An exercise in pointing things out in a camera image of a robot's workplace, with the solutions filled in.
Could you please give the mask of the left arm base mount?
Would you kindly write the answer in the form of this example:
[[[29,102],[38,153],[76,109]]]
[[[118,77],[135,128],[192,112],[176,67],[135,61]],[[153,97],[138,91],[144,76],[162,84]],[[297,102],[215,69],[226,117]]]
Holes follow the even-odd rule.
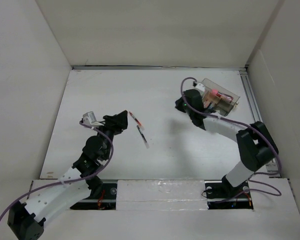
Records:
[[[89,196],[70,207],[71,210],[107,211],[116,209],[118,181],[106,180],[97,196]]]

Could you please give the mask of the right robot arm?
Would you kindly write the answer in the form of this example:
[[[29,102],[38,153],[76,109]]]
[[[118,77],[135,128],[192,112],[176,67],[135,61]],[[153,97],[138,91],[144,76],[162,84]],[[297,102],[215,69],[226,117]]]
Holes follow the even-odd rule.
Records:
[[[204,108],[201,94],[195,88],[181,91],[175,108],[187,114],[196,127],[224,136],[237,144],[239,162],[222,177],[220,185],[210,190],[210,199],[213,194],[220,194],[222,198],[235,196],[244,182],[259,175],[260,168],[279,156],[279,150],[263,122],[245,124],[213,114],[211,109]]]

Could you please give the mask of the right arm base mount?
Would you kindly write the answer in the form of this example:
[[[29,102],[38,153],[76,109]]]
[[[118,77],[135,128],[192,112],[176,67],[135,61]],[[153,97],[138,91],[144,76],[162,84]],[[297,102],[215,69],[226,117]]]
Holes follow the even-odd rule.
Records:
[[[248,192],[248,182],[245,181],[230,192],[223,189],[223,183],[217,181],[205,181],[205,189],[201,196],[207,201],[208,210],[253,210],[251,194]]]

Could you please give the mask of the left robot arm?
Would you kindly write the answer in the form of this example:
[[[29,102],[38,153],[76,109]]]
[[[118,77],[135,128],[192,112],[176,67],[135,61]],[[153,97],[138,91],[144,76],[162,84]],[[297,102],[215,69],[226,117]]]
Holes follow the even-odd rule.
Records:
[[[114,153],[113,139],[128,127],[128,111],[105,115],[97,121],[92,111],[85,113],[79,124],[95,131],[81,155],[56,181],[32,190],[38,195],[13,203],[8,210],[7,224],[19,240],[37,240],[45,227],[78,201],[97,198],[103,182],[98,174],[110,163]]]

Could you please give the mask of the pink capped crayon tube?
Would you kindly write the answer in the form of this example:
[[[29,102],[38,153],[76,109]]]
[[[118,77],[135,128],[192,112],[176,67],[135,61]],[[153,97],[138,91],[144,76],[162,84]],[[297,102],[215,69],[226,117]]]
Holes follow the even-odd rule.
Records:
[[[233,101],[233,97],[231,95],[222,93],[222,92],[218,91],[217,89],[212,89],[211,93],[229,103]]]

